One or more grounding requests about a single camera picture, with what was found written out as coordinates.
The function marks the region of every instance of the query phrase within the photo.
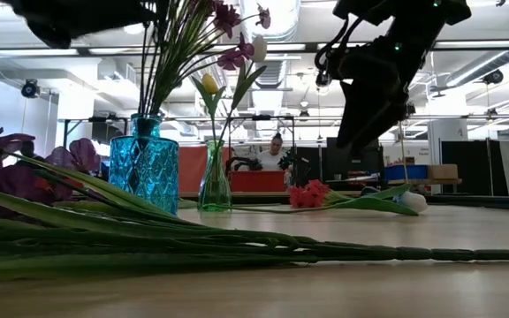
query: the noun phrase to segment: desk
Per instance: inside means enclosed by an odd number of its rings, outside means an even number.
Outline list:
[[[424,216],[355,210],[180,215],[207,225],[363,244],[509,248],[509,210],[432,206]],[[504,318],[509,262],[328,263],[297,269],[109,281],[0,283],[0,318]]]

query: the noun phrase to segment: computer monitor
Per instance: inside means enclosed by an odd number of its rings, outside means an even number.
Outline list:
[[[384,167],[383,151],[378,139],[370,142],[357,155],[351,155],[349,148],[337,148],[337,138],[327,139],[327,171],[330,175],[340,174],[347,178],[350,171],[368,174],[381,172]]]

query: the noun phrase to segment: cardboard box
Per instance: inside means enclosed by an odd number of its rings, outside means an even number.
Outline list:
[[[459,171],[456,164],[437,164],[428,167],[429,180],[458,179]]]

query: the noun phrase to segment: woman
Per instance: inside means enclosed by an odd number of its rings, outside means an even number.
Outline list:
[[[278,166],[280,159],[285,155],[282,149],[282,135],[278,132],[270,143],[270,150],[262,151],[258,154],[258,161],[261,163],[262,170],[264,171],[278,171],[282,170]]]

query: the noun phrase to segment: orange wall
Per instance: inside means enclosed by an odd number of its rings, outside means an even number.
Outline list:
[[[223,165],[229,159],[229,148],[224,148]],[[206,147],[180,147],[179,149],[179,190],[181,193],[200,191],[201,178],[208,161]]]

